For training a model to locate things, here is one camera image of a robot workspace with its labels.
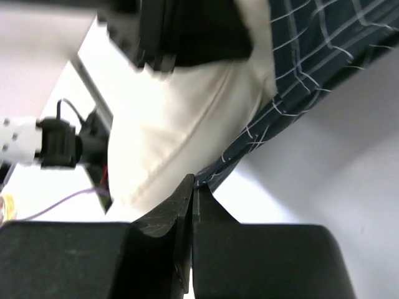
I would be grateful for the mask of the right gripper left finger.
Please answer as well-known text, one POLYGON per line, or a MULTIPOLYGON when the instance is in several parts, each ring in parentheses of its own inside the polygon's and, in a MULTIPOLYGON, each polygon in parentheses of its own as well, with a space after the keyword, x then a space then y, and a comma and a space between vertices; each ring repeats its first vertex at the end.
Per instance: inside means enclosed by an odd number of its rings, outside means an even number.
POLYGON ((183 298, 190 284, 194 177, 135 222, 10 221, 2 298, 183 298))

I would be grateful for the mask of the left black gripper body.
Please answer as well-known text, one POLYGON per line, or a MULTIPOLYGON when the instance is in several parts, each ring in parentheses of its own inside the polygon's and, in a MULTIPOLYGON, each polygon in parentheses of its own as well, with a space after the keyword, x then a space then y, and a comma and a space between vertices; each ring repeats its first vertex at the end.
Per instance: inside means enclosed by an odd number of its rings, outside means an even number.
POLYGON ((168 73, 249 58, 253 42, 234 1, 114 1, 97 21, 138 69, 168 73))

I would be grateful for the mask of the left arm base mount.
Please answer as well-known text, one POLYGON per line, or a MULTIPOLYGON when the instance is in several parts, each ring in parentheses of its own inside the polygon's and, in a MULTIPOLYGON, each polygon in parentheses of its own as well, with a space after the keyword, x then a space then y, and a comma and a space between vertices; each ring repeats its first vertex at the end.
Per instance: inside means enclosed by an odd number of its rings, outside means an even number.
POLYGON ((62 166, 73 167, 81 164, 96 187, 108 190, 107 145, 108 129, 97 111, 86 118, 74 104, 63 98, 57 101, 56 120, 62 128, 55 133, 55 161, 62 166), (61 119, 62 105, 66 104, 75 113, 80 131, 61 119))

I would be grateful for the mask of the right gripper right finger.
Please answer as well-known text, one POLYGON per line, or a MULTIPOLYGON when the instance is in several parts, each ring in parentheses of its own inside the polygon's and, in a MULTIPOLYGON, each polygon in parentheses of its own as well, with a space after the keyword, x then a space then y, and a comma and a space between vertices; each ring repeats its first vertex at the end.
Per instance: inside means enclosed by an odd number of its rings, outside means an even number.
POLYGON ((193 194, 196 298, 354 298, 332 233, 314 224, 242 224, 208 186, 193 194))

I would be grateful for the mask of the dark plaid pillowcase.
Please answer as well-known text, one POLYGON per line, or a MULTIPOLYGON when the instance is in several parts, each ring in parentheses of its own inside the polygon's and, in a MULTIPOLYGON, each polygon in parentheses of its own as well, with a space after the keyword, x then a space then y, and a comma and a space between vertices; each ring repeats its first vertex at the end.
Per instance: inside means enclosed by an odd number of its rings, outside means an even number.
POLYGON ((270 8, 276 96, 196 175, 195 187, 215 190, 244 155, 398 45, 397 1, 271 1, 270 8))

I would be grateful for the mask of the cream bear pillow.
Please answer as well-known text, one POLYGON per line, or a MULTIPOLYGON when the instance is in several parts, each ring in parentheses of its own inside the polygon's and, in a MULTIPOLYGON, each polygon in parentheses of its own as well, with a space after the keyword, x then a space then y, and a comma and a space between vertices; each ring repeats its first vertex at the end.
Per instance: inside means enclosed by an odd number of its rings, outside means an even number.
POLYGON ((114 113, 108 144, 116 206, 144 214, 159 205, 187 174, 215 162, 276 94, 270 5, 238 1, 238 9, 254 39, 248 61, 130 76, 135 92, 114 113))

